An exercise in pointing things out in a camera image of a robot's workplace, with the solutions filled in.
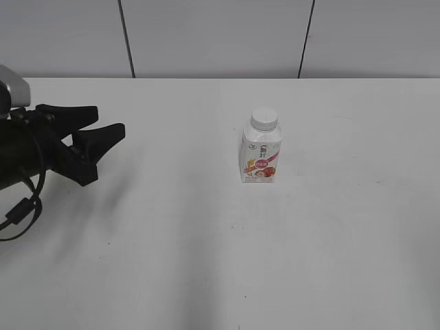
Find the tabletop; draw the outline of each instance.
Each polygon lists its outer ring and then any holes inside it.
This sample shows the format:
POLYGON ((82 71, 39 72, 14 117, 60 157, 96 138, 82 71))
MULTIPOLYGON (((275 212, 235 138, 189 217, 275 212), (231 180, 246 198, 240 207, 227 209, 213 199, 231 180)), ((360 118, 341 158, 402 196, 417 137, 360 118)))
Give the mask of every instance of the tabletop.
POLYGON ((2 329, 440 328, 440 80, 27 81, 126 139, 90 186, 48 173, 41 218, 0 243, 2 329), (276 182, 242 184, 261 106, 276 182))

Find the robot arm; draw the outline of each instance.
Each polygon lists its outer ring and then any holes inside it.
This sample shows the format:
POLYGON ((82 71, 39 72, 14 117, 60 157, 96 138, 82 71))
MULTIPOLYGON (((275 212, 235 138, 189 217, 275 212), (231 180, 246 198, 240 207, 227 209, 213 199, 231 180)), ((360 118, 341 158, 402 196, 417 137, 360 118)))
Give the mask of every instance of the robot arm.
POLYGON ((13 71, 0 65, 0 190, 23 182, 32 196, 22 199, 0 223, 2 229, 20 223, 32 211, 34 217, 20 234, 26 232, 41 214, 39 198, 45 173, 52 170, 86 186, 98 179, 96 164, 101 157, 125 138, 123 124, 113 124, 89 131, 82 128, 98 121, 97 107, 53 107, 30 104, 29 85, 13 71), (61 140, 71 135, 73 144, 61 140), (35 187, 30 179, 37 175, 35 187))

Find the black cable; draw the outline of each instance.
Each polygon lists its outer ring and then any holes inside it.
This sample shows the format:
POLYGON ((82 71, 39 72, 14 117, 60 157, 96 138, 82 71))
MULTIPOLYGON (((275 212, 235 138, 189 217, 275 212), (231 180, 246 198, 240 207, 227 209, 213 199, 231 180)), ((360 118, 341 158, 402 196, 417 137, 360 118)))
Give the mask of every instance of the black cable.
MULTIPOLYGON (((35 194, 36 189, 35 189, 34 183, 32 182, 32 180, 29 177, 26 177, 24 175, 24 173, 22 173, 22 174, 23 174, 23 176, 22 176, 23 183, 26 186, 28 186, 29 189, 35 194)), ((40 217, 42 211, 43 211, 43 203, 41 203, 40 197, 37 197, 35 199, 34 216, 32 217, 32 220, 29 222, 27 227, 24 230, 22 230, 19 234, 15 235, 13 237, 9 237, 7 239, 0 239, 0 242, 13 241, 15 239, 18 239, 18 238, 22 237, 34 225, 35 221, 40 217)))
MULTIPOLYGON (((36 155, 38 158, 38 165, 39 165, 38 184, 36 185, 36 188, 32 180, 25 174, 25 171, 22 168, 19 169, 21 181, 32 191, 32 196, 30 197, 29 203, 34 204, 34 216, 32 217, 32 220, 29 223, 29 225, 21 233, 13 237, 10 237, 8 239, 0 239, 0 242, 12 241, 24 235, 32 227, 35 221, 40 217, 40 214, 43 210, 43 203, 41 203, 40 194, 44 187, 44 183, 46 179, 46 167, 44 162, 44 155, 40 143, 35 137, 35 134, 33 134, 31 130, 29 130, 26 124, 23 124, 23 128, 24 131, 32 138, 32 141, 34 142, 36 155)), ((8 219, 3 223, 0 223, 0 231, 4 230, 6 227, 10 226, 11 224, 13 224, 12 219, 8 219)))

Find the fruit image on label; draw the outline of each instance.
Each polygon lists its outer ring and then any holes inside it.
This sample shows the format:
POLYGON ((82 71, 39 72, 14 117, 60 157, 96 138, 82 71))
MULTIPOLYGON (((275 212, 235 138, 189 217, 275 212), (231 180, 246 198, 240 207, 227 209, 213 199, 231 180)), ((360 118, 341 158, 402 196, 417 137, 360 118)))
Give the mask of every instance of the fruit image on label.
POLYGON ((271 177, 275 175, 276 169, 274 167, 266 167, 264 170, 258 170, 255 172, 257 177, 271 177))

